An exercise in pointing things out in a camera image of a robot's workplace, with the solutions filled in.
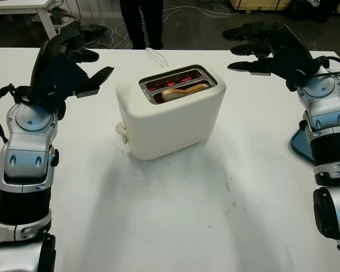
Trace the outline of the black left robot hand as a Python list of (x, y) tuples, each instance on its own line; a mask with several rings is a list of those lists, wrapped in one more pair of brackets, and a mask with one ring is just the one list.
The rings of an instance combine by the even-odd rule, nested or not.
[(78, 63), (99, 59), (99, 54), (86, 49), (85, 45), (104, 37), (106, 33), (105, 26), (73, 22), (46, 41), (36, 58), (28, 100), (53, 113), (63, 107), (70, 96), (81, 98), (96, 95), (114, 68), (104, 67), (89, 77)]

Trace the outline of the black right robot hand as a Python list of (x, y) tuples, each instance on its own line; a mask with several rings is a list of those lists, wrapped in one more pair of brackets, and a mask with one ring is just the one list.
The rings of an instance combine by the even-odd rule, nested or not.
[(291, 92), (305, 86), (311, 75), (318, 71), (318, 64), (309, 50), (285, 24), (245, 23), (223, 31), (222, 36), (228, 41), (245, 42), (231, 48), (232, 54), (257, 58), (253, 62), (231, 63), (228, 65), (230, 70), (252, 75), (277, 75), (286, 81)]

